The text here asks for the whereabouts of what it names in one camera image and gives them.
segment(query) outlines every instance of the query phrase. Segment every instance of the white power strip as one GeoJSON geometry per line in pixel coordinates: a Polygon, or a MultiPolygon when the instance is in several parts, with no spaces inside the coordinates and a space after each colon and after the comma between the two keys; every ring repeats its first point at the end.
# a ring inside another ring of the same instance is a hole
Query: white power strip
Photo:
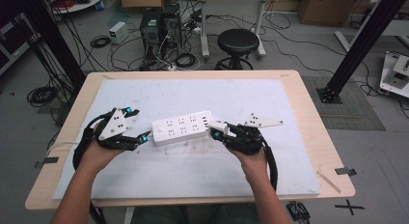
{"type": "Polygon", "coordinates": [[[178,116],[152,123],[153,140],[156,146],[207,136],[210,111],[178,116]]]}

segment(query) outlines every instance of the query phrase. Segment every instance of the stool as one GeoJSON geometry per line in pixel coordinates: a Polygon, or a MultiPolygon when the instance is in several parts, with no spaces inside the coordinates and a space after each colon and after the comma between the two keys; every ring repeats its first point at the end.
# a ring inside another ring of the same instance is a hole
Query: stool
{"type": "Polygon", "coordinates": [[[217,70],[222,68],[227,70],[243,70],[240,62],[246,63],[251,70],[253,69],[253,66],[241,57],[249,55],[259,47],[259,38],[256,34],[245,29],[230,29],[219,35],[217,44],[231,56],[218,61],[216,64],[217,70]],[[225,65],[223,62],[228,60],[229,64],[225,65]]]}

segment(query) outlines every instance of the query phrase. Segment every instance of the dark gray mat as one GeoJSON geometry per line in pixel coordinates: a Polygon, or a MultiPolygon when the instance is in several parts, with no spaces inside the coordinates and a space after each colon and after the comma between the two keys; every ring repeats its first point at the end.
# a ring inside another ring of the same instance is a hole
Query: dark gray mat
{"type": "Polygon", "coordinates": [[[331,78],[302,78],[327,129],[385,130],[365,95],[352,79],[340,93],[342,104],[327,104],[321,102],[316,88],[324,88],[331,78]]]}

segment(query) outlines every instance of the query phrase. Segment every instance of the human hand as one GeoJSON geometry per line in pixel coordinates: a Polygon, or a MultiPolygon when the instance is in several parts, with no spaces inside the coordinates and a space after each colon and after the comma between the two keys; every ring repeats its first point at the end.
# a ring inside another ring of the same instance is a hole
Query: human hand
{"type": "Polygon", "coordinates": [[[238,160],[240,160],[241,168],[246,175],[246,180],[249,184],[254,182],[269,182],[267,175],[267,159],[264,155],[264,149],[260,148],[256,154],[243,154],[241,152],[229,149],[238,160]]]}
{"type": "Polygon", "coordinates": [[[87,170],[92,174],[97,174],[121,153],[123,153],[123,150],[108,150],[102,148],[96,140],[93,140],[82,156],[77,170],[87,170]]]}

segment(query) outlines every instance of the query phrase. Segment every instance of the human arm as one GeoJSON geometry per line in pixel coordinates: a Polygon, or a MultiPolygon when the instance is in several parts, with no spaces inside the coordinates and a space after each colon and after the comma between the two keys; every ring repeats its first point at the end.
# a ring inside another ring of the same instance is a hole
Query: human arm
{"type": "Polygon", "coordinates": [[[263,149],[252,155],[230,149],[229,151],[240,160],[246,180],[253,190],[259,222],[261,224],[290,223],[276,191],[268,179],[267,159],[263,149]]]}
{"type": "Polygon", "coordinates": [[[102,148],[94,140],[82,156],[51,223],[88,223],[95,177],[122,152],[102,148]]]}

